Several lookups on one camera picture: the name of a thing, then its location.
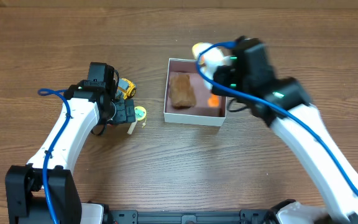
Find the yellow toy truck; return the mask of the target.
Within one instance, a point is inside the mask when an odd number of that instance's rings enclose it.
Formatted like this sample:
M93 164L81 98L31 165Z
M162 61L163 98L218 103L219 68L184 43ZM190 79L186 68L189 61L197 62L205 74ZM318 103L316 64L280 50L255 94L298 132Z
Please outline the yellow toy truck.
M116 92L116 99L131 99L135 96L137 86L126 78L119 79L119 85Z

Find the white plush duck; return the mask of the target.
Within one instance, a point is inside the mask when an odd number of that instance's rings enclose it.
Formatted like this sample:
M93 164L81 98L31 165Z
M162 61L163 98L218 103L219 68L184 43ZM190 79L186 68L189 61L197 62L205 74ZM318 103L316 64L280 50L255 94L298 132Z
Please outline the white plush duck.
M191 50L194 58L198 59L199 54L210 46L212 46L212 44L207 42L199 42L192 46ZM223 52L215 47L202 55L199 64L204 75L212 80L218 66L231 65L231 62L229 61L229 56L224 56ZM209 93L208 106L211 108L219 107L219 96Z

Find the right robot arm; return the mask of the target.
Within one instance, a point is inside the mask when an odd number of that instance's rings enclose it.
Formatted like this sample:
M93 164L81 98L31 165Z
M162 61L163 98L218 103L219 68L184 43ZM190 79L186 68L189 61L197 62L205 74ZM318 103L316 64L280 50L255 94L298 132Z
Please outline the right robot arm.
M265 223L358 223L358 173L326 129L297 79L278 78L259 39L193 48L197 69L215 95L229 96L260 118L294 153L324 207L294 200L271 208Z

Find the brown plush toy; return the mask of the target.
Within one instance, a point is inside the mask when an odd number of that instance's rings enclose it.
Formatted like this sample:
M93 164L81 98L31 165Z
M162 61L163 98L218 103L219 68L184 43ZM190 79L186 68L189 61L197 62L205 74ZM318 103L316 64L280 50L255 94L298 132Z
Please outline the brown plush toy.
M187 73L176 73L170 77L168 96L176 109L191 108L196 105L194 88Z

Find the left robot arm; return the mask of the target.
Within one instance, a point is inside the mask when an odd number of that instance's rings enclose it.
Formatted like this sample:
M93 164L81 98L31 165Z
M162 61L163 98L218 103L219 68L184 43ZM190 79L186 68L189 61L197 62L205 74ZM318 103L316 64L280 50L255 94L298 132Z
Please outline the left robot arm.
M114 223L108 205L83 203L73 171L94 127L135 123L137 86L106 63L92 62L88 77L55 95L62 110L40 149L24 166L11 166L5 177L9 223Z

